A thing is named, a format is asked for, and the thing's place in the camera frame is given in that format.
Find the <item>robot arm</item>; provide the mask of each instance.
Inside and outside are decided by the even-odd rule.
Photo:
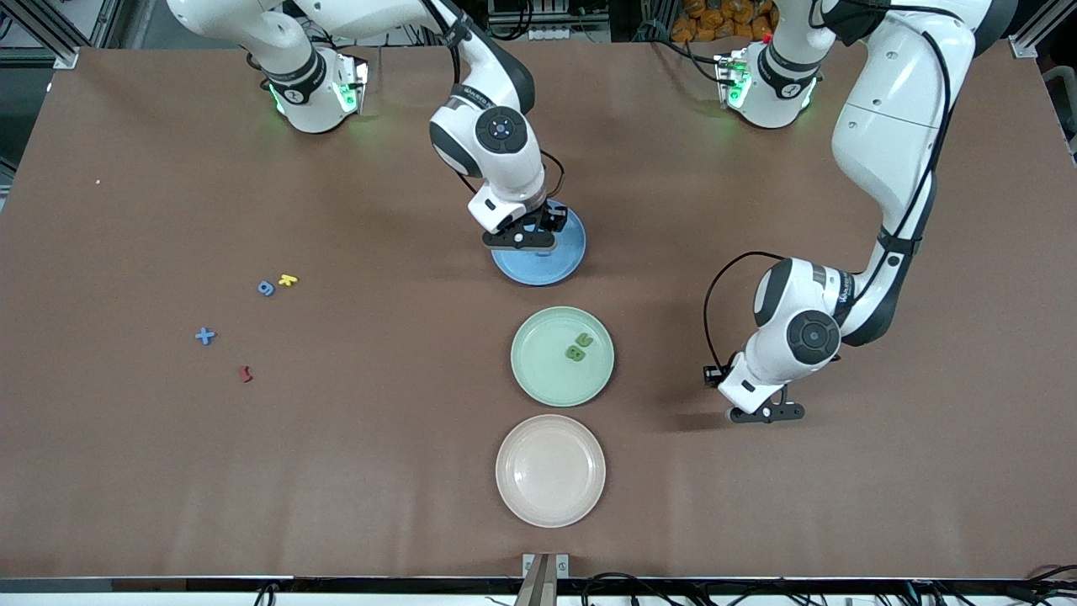
[[[568,210],[546,202],[538,140],[523,117],[534,105],[528,69],[490,40],[450,0],[298,0],[331,33],[367,38],[404,24],[440,31],[471,67],[430,119],[437,154],[460,174],[484,179],[467,209],[490,248],[551,249]]]
[[[237,42],[265,72],[278,109],[305,132],[330,130],[358,111],[363,81],[355,60],[316,48],[292,17],[270,12],[283,0],[168,0],[187,29]],[[568,210],[546,201],[538,141],[527,118],[534,82],[527,68],[490,40],[450,0],[297,0],[332,34],[369,38],[405,24],[440,31],[459,74],[430,122],[438,155],[461,174],[485,182],[467,205],[490,248],[548,250]]]
[[[277,108],[304,132],[324,132],[359,109],[355,59],[316,48],[294,18],[270,9],[283,0],[168,0],[184,27],[236,42],[269,81]]]
[[[882,226],[863,272],[786,258],[764,274],[754,306],[758,332],[723,369],[718,384],[736,407],[731,410],[735,421],[743,413],[757,414],[784,385],[825,367],[842,343],[865,346],[890,328],[935,197],[934,164],[941,135],[977,46],[968,24],[981,25],[985,13],[993,12],[989,2],[954,2],[952,12],[971,22],[891,11],[873,15],[872,23],[864,26],[855,24],[855,17],[841,16],[853,14],[841,4],[842,0],[828,0],[809,9],[809,13],[816,12],[810,17],[815,19],[812,23],[837,23],[835,33],[849,43],[857,33],[840,27],[842,23],[857,25],[862,32],[867,29],[868,60],[838,118],[831,147],[842,171],[879,203]],[[780,10],[784,23],[788,13]],[[854,10],[864,13],[862,8]],[[800,62],[799,71],[791,71],[788,66],[797,61],[791,61],[788,52],[781,48],[811,48],[817,54],[821,44],[812,40],[827,42],[819,33],[792,28],[799,41],[780,46],[781,28],[780,24],[774,36],[777,50],[759,48],[746,61],[756,66],[755,71],[766,71],[771,61],[780,64],[779,68],[761,75],[761,82],[755,83],[761,85],[742,85],[737,90],[739,107],[730,96],[735,110],[752,122],[766,122],[765,126],[781,126],[796,117],[807,104],[805,98],[817,70],[812,59]],[[799,87],[791,86],[791,80]]]

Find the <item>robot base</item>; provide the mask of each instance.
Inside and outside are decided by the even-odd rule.
[[[318,48],[318,53],[330,71],[322,85],[311,91],[306,103],[292,104],[281,99],[272,86],[269,87],[277,101],[277,112],[297,130],[310,133],[327,132],[349,115],[358,113],[363,105],[367,80],[366,64],[356,65],[353,57],[331,48]]]
[[[763,128],[781,128],[793,123],[797,115],[811,102],[811,93],[817,79],[794,97],[780,98],[774,89],[763,81],[758,73],[753,74],[753,66],[759,62],[759,54],[767,47],[763,42],[753,42],[746,48],[733,51],[728,57],[716,55],[714,58],[727,62],[714,66],[715,75],[724,82],[718,84],[718,99],[723,107],[741,114],[756,126]]]
[[[549,200],[550,206],[562,206]],[[527,285],[549,285],[572,274],[584,259],[587,231],[579,216],[569,209],[569,220],[557,234],[553,250],[492,250],[493,262],[506,276]]]

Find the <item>metal frame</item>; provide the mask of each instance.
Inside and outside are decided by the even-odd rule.
[[[1027,23],[1009,37],[1010,48],[1017,58],[1036,57],[1036,45],[1044,41],[1069,13],[1077,9],[1077,0],[1048,0]]]
[[[3,174],[9,179],[14,179],[15,170],[17,169],[18,169],[18,163],[12,161],[6,157],[0,155],[0,174]]]
[[[556,558],[548,554],[553,562]],[[680,577],[662,578],[642,576],[651,588],[661,590],[669,595],[680,595],[684,583],[705,583],[707,592],[712,596],[737,597],[744,594],[745,587],[760,584],[753,596],[774,596],[786,600],[787,593],[819,595],[908,595],[909,583],[922,584],[927,580],[946,583],[943,594],[949,597],[959,591],[966,597],[975,597],[980,604],[982,600],[991,600],[990,606],[1012,605],[1013,598],[1008,595],[1015,584],[1023,579],[1006,577],[980,577],[973,579],[942,578],[852,578],[852,577]],[[280,588],[280,593],[332,593],[332,594],[421,594],[431,597],[439,595],[479,595],[503,596],[506,601],[518,595],[521,589],[520,577],[294,577],[286,575],[262,576],[202,576],[202,577],[53,577],[53,578],[0,578],[0,603],[4,603],[5,594],[47,591],[51,593],[138,593],[146,592],[182,592],[186,595],[205,593],[241,593],[251,594],[274,583]],[[628,592],[639,592],[640,587],[630,579],[607,579],[603,587],[597,588],[586,577],[570,577],[556,579],[558,593],[562,596],[578,596],[590,588],[590,595],[624,595]],[[1066,604],[1059,598],[1055,606]]]
[[[557,604],[557,555],[540,553],[532,556],[530,566],[524,559],[528,574],[523,577],[520,592],[516,594],[516,606],[555,606]],[[569,556],[564,556],[565,572]]]
[[[55,56],[55,69],[73,69],[89,39],[46,0],[0,0],[0,9]]]
[[[13,15],[15,22],[41,44],[40,48],[0,50],[0,67],[70,69],[78,60],[79,46],[101,48],[120,46],[122,42],[120,34],[122,31],[118,27],[118,17],[128,6],[135,5],[136,2],[137,0],[103,0],[101,10],[97,14],[97,19],[94,22],[94,29],[87,38],[82,34],[70,19],[54,9],[47,0],[0,0],[0,10]],[[14,16],[16,12],[26,14],[28,11],[33,16],[32,23],[24,23],[24,20]],[[53,24],[45,27],[44,32],[40,32],[38,29],[39,24],[42,23],[42,15],[46,15],[47,17],[47,20],[44,22],[45,24]],[[59,26],[55,25],[57,19],[61,20]],[[62,37],[60,41],[55,39],[55,33],[50,33],[57,30]],[[74,32],[74,36],[68,36],[70,32]],[[48,41],[52,41],[54,44],[57,42],[60,43],[65,52],[73,46],[75,48],[74,60],[58,60],[61,54],[57,53],[47,43]]]

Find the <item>black cable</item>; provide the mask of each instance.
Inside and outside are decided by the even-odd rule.
[[[651,39],[651,40],[646,40],[646,42],[655,42],[655,43],[658,43],[658,44],[662,44],[662,45],[667,46],[668,48],[671,48],[674,53],[681,55],[682,57],[685,57],[685,58],[693,58],[693,57],[695,57],[694,60],[699,61],[701,64],[718,65],[721,62],[719,59],[715,59],[713,57],[704,57],[704,56],[701,56],[701,55],[693,55],[691,53],[685,51],[684,48],[681,48],[680,46],[677,46],[677,45],[675,45],[675,44],[673,44],[671,42],[668,42],[666,40],[659,40],[657,38],[654,38],[654,39]]]
[[[262,598],[268,596],[268,601],[265,606],[274,606],[277,604],[277,591],[280,590],[280,586],[270,582],[266,583],[258,590],[257,596],[254,597],[254,606],[262,606]]]
[[[11,31],[11,25],[15,23],[15,19],[9,17],[3,13],[0,13],[0,26],[3,26],[5,23],[6,27],[4,27],[3,33],[0,33],[0,40],[3,40],[4,38],[8,37],[8,33]]]
[[[654,587],[652,587],[647,582],[645,582],[643,580],[640,580],[637,577],[633,577],[632,575],[628,575],[628,574],[625,574],[625,573],[602,573],[602,574],[595,575],[593,577],[587,579],[587,583],[584,586],[584,590],[579,593],[579,603],[581,603],[581,606],[590,606],[590,603],[587,601],[587,594],[590,592],[590,588],[591,588],[592,583],[601,581],[601,580],[604,580],[604,579],[612,579],[612,578],[627,579],[627,580],[633,581],[633,582],[638,583],[639,586],[643,587],[644,589],[646,589],[648,592],[653,593],[654,595],[657,595],[658,597],[665,600],[666,603],[669,604],[670,606],[684,606],[680,602],[675,602],[673,598],[671,598],[666,593],[663,593],[661,591],[658,591],[657,589],[655,589]]]
[[[509,31],[507,36],[498,36],[496,33],[493,33],[491,31],[490,32],[491,38],[509,42],[512,40],[520,38],[524,33],[527,33],[529,29],[531,29],[531,22],[534,19],[534,14],[535,14],[534,2],[533,0],[520,0],[520,1],[526,3],[520,4],[520,18],[516,23],[516,26],[513,27],[513,30]],[[524,11],[527,12],[527,23],[523,23]]]
[[[257,70],[257,71],[262,71],[262,66],[260,66],[254,60],[254,55],[252,55],[250,52],[247,53],[247,65],[249,65],[251,67],[251,69],[254,69],[254,70]],[[258,82],[258,88],[262,88],[263,90],[268,90],[269,89],[269,79],[268,77],[263,77],[262,82]]]
[[[781,404],[783,404],[783,405],[785,404],[785,398],[788,395],[788,393],[789,393],[789,386],[788,386],[788,384],[782,385],[782,401],[781,401]],[[798,595],[798,594],[795,594],[795,593],[786,590],[784,587],[782,587],[780,584],[777,584],[777,583],[774,584],[774,589],[777,589],[778,591],[782,592],[789,600],[796,602],[798,606],[824,606],[823,604],[820,604],[819,602],[815,602],[814,600],[812,600],[811,595]]]
[[[767,256],[768,258],[774,258],[777,260],[785,259],[785,256],[780,256],[778,254],[774,254],[773,252],[766,252],[764,250],[752,250],[749,252],[744,252],[743,254],[740,254],[732,260],[726,263],[726,266],[722,267],[722,269],[718,270],[718,273],[714,276],[714,279],[711,280],[711,285],[707,286],[707,295],[703,296],[703,336],[707,337],[707,348],[708,350],[711,351],[711,357],[714,358],[714,366],[718,368],[718,374],[721,374],[722,376],[725,376],[726,374],[729,372],[729,365],[723,366],[722,363],[718,362],[718,355],[714,353],[714,343],[711,341],[711,323],[707,319],[707,311],[711,302],[711,293],[714,292],[714,285],[718,283],[719,279],[722,279],[723,273],[725,273],[729,269],[729,267],[732,267],[741,259],[747,258],[749,256]]]
[[[317,27],[318,29],[322,30],[322,32],[320,34],[318,33],[318,31],[314,31],[312,34],[307,33],[307,28],[311,26]],[[319,44],[327,44],[330,48],[333,48],[334,51],[338,51],[340,48],[339,46],[337,46],[336,42],[333,40],[333,36],[330,34],[327,29],[325,29],[324,27],[322,27],[321,25],[314,23],[309,18],[307,19],[307,23],[303,26],[303,33],[306,34],[307,39],[310,40],[311,42]]]
[[[885,13],[887,11],[907,11],[907,12],[910,12],[910,13],[932,13],[932,14],[936,14],[936,15],[946,15],[948,17],[953,17],[953,18],[955,18],[957,20],[963,20],[961,17],[959,17],[954,13],[951,13],[950,11],[947,11],[946,9],[938,9],[938,8],[935,8],[935,6],[919,6],[919,5],[910,5],[910,4],[893,4],[893,5],[890,5],[890,6],[882,6],[882,5],[879,5],[879,4],[871,4],[869,2],[862,2],[859,0],[840,0],[840,1],[849,3],[849,4],[853,4],[855,6],[866,6],[869,10],[866,10],[866,11],[856,11],[854,13],[849,13],[848,15],[842,15],[840,18],[837,18],[837,19],[835,19],[833,22],[829,22],[829,23],[814,23],[814,22],[812,22],[811,17],[812,17],[812,15],[815,14],[815,4],[819,2],[819,0],[812,0],[811,9],[808,12],[808,25],[812,29],[824,29],[824,28],[827,28],[827,27],[833,27],[833,26],[836,26],[836,25],[841,25],[841,24],[843,24],[845,22],[850,22],[852,19],[856,19],[856,18],[861,18],[861,17],[879,16],[881,13]]]
[[[905,581],[905,587],[906,589],[909,590],[910,606],[923,606],[924,598],[920,595],[920,592],[918,592],[917,589],[912,587],[912,583],[909,581]]]
[[[561,174],[557,178],[557,184],[554,185],[554,189],[551,192],[549,192],[548,194],[546,194],[546,197],[554,197],[554,196],[556,196],[558,194],[558,192],[561,191],[561,185],[564,184],[564,165],[561,164],[561,160],[558,159],[554,154],[549,153],[548,151],[546,151],[544,149],[540,147],[538,153],[541,153],[541,154],[545,155],[546,157],[550,158],[554,161],[554,164],[557,165],[557,168],[561,171]]]
[[[691,59],[691,65],[696,66],[696,69],[699,70],[699,73],[703,74],[703,77],[710,80],[711,82],[715,82],[717,84],[728,84],[730,86],[736,84],[736,82],[733,82],[732,80],[718,79],[715,75],[707,73],[707,70],[703,69],[703,66],[699,65],[699,57],[691,52],[691,46],[689,46],[687,42],[684,43],[684,50],[686,51],[687,57]]]
[[[415,36],[414,44],[416,46],[422,46],[422,40],[419,38],[419,32],[416,31],[415,27],[410,25],[405,25],[404,28],[405,28],[404,33],[407,34],[407,39],[412,40],[411,36],[414,34]]]
[[[1031,579],[1026,579],[1026,582],[1044,581],[1044,580],[1047,580],[1047,579],[1049,579],[1051,577],[1061,575],[1062,573],[1068,573],[1069,570],[1077,570],[1077,564],[1071,564],[1068,566],[1058,566],[1058,567],[1051,568],[1050,570],[1044,573],[1043,575],[1036,575],[1035,577],[1032,577]]]
[[[471,184],[471,181],[468,181],[467,179],[465,179],[463,174],[457,172],[457,177],[460,177],[460,181],[463,184],[467,185],[467,188],[471,189],[473,194],[474,193],[478,193],[478,191],[475,188],[475,185]]]
[[[936,583],[928,583],[928,589],[932,590],[932,594],[935,596],[935,604],[933,606],[947,606],[946,598],[942,597],[942,593],[939,592],[939,588]]]
[[[912,215],[912,209],[917,207],[917,199],[920,198],[920,192],[923,191],[924,184],[927,182],[927,177],[934,174],[935,172],[935,166],[938,164],[939,155],[942,152],[942,142],[946,140],[947,130],[950,128],[950,116],[953,113],[950,109],[950,102],[952,101],[952,91],[950,90],[950,68],[947,66],[946,56],[942,55],[942,50],[939,48],[938,43],[934,38],[932,38],[931,33],[922,31],[920,34],[927,40],[927,44],[931,45],[932,51],[935,52],[935,59],[938,62],[939,71],[942,74],[942,117],[939,119],[939,128],[935,133],[935,143],[932,147],[932,153],[927,158],[927,165],[924,167],[924,172],[920,177],[920,182],[917,184],[917,188],[912,193],[909,207],[905,210],[905,214],[898,222],[897,228],[894,229],[893,235],[895,236],[901,232],[901,229],[905,227],[905,223],[909,220],[909,216]],[[853,300],[851,302],[852,306],[855,306],[856,302],[864,297],[864,294],[867,293],[871,283],[875,282],[876,277],[879,274],[879,269],[882,268],[882,262],[883,259],[880,258],[879,263],[875,267],[875,270],[871,271],[871,276],[868,277],[868,281],[864,284],[864,287],[861,292],[853,296]]]
[[[952,593],[953,596],[956,597],[959,601],[961,601],[961,603],[964,604],[965,606],[976,606],[976,604],[973,604],[971,601],[969,601],[967,597],[959,593],[957,589],[953,586],[950,586],[950,593]]]
[[[437,28],[442,30],[442,40],[446,40],[449,34],[449,24],[445,20],[445,16],[442,12],[434,6],[431,0],[419,0],[422,2],[422,6],[426,9],[426,12],[434,17],[434,23],[437,24]],[[462,18],[466,13],[461,13],[457,15],[457,18]],[[457,46],[449,46],[449,56],[452,58],[452,83],[460,84],[460,48]]]

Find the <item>brown table surface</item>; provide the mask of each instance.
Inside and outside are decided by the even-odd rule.
[[[551,287],[501,274],[430,149],[444,50],[386,50],[367,115],[323,136],[275,114],[241,52],[87,51],[57,72],[0,220],[0,574],[499,575],[556,551],[576,574],[976,577],[1073,560],[1077,172],[1034,62],[997,45],[974,64],[890,335],[796,383],[802,422],[766,427],[731,426],[703,389],[701,298],[749,249],[866,263],[879,210],[829,151],[863,47],[836,47],[813,107],[774,131],[722,112],[667,50],[510,48],[588,230]],[[752,333],[766,265],[721,284],[723,355]],[[281,272],[299,283],[256,292]],[[553,531],[514,517],[493,475],[509,429],[556,412],[508,365],[551,306],[596,314],[617,348],[606,390],[561,411],[602,443],[605,492]]]

